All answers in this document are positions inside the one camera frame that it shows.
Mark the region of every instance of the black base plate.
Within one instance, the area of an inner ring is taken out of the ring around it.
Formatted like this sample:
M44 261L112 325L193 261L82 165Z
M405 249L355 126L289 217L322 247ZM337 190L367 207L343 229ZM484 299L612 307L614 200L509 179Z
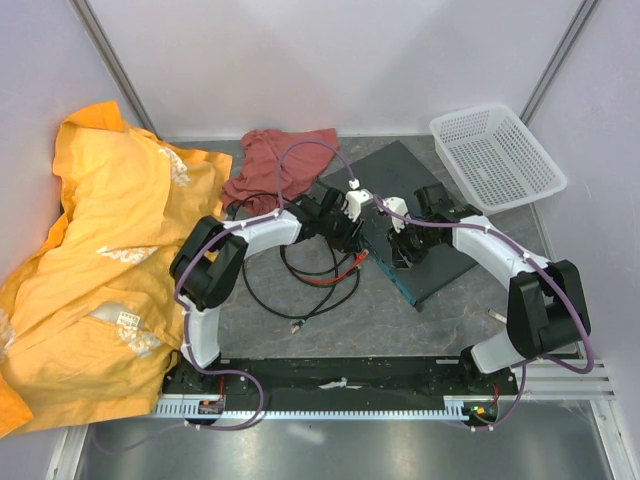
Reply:
M280 358L230 359L210 369L251 373L262 384L267 411L378 411L442 409L446 395L514 395L514 376L501 370L469 383L457 357ZM347 379L359 389L319 388ZM217 394L216 377L199 375L184 359L164 382L166 394ZM226 375L227 410L252 410L258 402L255 387L238 375Z

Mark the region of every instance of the white wall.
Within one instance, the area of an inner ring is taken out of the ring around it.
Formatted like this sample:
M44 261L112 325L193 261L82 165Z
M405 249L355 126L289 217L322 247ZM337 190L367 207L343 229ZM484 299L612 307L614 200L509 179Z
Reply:
M0 283L34 253L59 212L57 126L104 100L124 104L66 0L0 0ZM0 440L3 480L44 478L56 431Z
M579 0L90 0L158 133L427 133L524 107Z
M584 282L605 360L637 448L640 423L640 3L601 2L534 117L569 179L539 202L557 258Z

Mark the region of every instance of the gray tabletop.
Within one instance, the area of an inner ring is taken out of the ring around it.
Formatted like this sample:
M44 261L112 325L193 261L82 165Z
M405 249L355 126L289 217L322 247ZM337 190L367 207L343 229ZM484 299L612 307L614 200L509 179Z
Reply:
M117 450L176 422L91 428ZM178 428L124 455L85 445L77 480L613 479L588 402L525 402L493 433L429 421L267 420L239 432Z
M433 138L346 137L341 151L356 161L383 146L401 140L445 186L462 199L458 188L434 151ZM244 152L239 141L183 143L181 147L220 151L233 156L232 176L242 167ZM325 175L341 168L334 160ZM528 206L491 217L492 222L516 241L537 253L543 244ZM288 249L291 264L318 271L331 266L331 257L321 238L313 238ZM506 312L504 288L481 267L427 299L422 312L409 305L373 259L361 270L356 294L331 312L312 318L298 333L291 334L290 321L260 307L238 279L224 306L220 346L225 357L366 356L366 355L455 355L504 328L486 314L487 308ZM313 309L324 291L301 284L289 275L277 249L258 254L248 262L252 288L272 308L289 314ZM351 287L349 279L335 292L341 298Z

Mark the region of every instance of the yellow cloth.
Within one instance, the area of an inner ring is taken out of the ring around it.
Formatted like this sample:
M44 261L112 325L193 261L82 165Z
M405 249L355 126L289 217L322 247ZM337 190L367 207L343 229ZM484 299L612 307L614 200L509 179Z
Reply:
M9 316L0 312L0 362L15 334L9 324ZM0 438L33 419L33 414L22 398L2 379L0 375Z
M151 411L182 341L169 265L201 217L222 215L231 168L129 126L115 102L68 117L55 148L64 214L0 290L15 331L0 373L34 415L15 432ZM98 318L105 306L140 318ZM28 420L2 396L0 412Z

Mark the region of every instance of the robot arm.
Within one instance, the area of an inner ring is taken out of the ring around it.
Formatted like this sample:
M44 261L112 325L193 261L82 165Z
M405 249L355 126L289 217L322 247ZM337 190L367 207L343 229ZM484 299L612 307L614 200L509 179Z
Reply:
M280 245L291 245L320 234L332 248L343 253L356 253L360 244L361 207L372 196L365 190L349 192L346 196L335 188L329 188L321 202L302 196L287 205L281 213L271 212L252 218L251 226L235 230L244 221L219 222L204 217L196 224L184 246L171 264L170 274L176 283L196 258L198 252L222 230L232 230L212 246L215 260L201 258L184 282L179 292L180 300L190 308L193 359L186 345L182 346L185 358L206 366L220 355L218 324L220 308L231 295L242 263L250 256Z
M431 246L448 243L482 265L509 292L507 329L461 354L462 364L471 377L491 374L580 340L567 308L535 268L497 236L488 234L488 230L498 230L487 217L470 205L454 207L441 186L418 190L415 195L422 216L429 223L461 223L482 229L438 229L394 223L388 238L398 256L410 264L416 258L424 258ZM383 204L393 213L406 215L402 199L385 199ZM554 263L530 252L527 255L569 297L589 334L589 316L575 265L566 260Z
M580 340L566 307L535 269L501 240L487 234L486 229L496 230L488 218L470 205L454 207L441 186L421 189L416 196L422 218L432 224L461 222L479 225L483 229L427 228L393 218L387 237L397 254L398 263L410 266L421 261L431 246L448 243L486 268L509 292L507 329L468 347L461 354L461 363L471 377L496 372ZM362 206L371 199L371 194L365 190L343 195L330 188L321 202L303 196L288 205L276 218L268 214L264 216L263 223L236 230L214 245L212 251L218 252L215 260L201 258L180 292L181 299L191 306L189 325L193 360L198 365L208 365L219 356L217 332L220 307L231 294L246 258L271 247L306 240L316 234L327 238L336 250L359 252L362 250L359 235L362 220L359 214ZM384 200L384 205L403 217L408 213L402 199L388 198ZM212 217L201 219L171 265L173 278L177 281L182 276L187 265L215 235L238 224L242 222L221 223ZM568 261L553 263L532 253L529 258L543 268L567 294L589 332L589 318L576 267ZM182 350L189 359L184 346Z

